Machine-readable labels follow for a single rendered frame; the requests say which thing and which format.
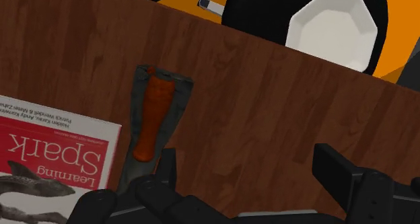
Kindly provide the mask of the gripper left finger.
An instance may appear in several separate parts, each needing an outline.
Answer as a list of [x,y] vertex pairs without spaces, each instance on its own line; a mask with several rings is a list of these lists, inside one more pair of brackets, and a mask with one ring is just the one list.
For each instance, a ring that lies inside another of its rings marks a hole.
[[155,173],[135,178],[118,195],[110,189],[85,193],[73,208],[67,224],[235,224],[193,195],[175,191],[176,150],[163,149]]

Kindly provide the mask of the red and white book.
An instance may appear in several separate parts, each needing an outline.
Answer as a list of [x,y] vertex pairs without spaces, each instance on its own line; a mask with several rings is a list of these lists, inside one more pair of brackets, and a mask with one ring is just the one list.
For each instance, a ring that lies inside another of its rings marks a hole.
[[66,224],[107,187],[121,128],[0,96],[0,224]]

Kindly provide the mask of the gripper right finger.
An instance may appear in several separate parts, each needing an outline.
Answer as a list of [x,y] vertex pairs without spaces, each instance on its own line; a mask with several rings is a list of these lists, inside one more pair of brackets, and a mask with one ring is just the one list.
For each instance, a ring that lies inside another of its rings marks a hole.
[[420,224],[420,177],[401,184],[326,143],[314,146],[312,175],[346,212],[345,224]]

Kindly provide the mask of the orange carrot with grey backing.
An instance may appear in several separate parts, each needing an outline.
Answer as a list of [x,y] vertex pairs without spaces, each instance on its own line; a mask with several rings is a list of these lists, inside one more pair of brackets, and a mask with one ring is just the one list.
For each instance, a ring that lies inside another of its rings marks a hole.
[[137,65],[131,90],[131,140],[118,183],[119,194],[136,177],[151,174],[190,99],[194,81],[151,65]]

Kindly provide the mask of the brown wooden table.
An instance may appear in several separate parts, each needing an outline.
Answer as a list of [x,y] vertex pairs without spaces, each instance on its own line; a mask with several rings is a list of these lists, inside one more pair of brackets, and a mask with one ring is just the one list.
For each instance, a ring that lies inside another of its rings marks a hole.
[[312,176],[315,143],[408,184],[420,93],[149,0],[0,0],[0,95],[122,126],[138,64],[192,78],[169,146],[177,191],[233,217],[340,206]]

